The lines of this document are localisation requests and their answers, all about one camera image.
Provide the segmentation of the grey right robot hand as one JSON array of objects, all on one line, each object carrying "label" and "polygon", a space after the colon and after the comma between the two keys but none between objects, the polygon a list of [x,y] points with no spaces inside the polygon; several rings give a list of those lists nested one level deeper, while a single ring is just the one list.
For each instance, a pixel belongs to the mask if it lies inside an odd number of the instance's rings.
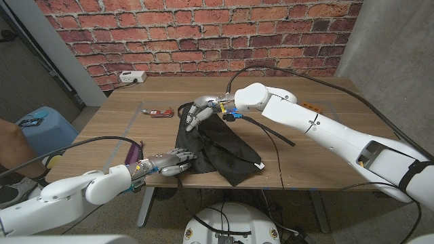
[{"label": "grey right robot hand", "polygon": [[186,117],[186,131],[191,131],[202,121],[216,113],[230,113],[235,111],[235,96],[225,94],[223,96],[201,96],[194,100]]}]

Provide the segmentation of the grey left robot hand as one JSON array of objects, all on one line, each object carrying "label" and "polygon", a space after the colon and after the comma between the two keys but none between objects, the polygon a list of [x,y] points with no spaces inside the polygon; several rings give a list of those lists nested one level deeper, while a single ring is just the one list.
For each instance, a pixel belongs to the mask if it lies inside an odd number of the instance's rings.
[{"label": "grey left robot hand", "polygon": [[175,176],[186,171],[190,166],[190,160],[196,159],[193,152],[186,148],[175,148],[169,152],[149,156],[137,163],[127,165],[132,180],[145,178],[151,174],[163,176]]}]

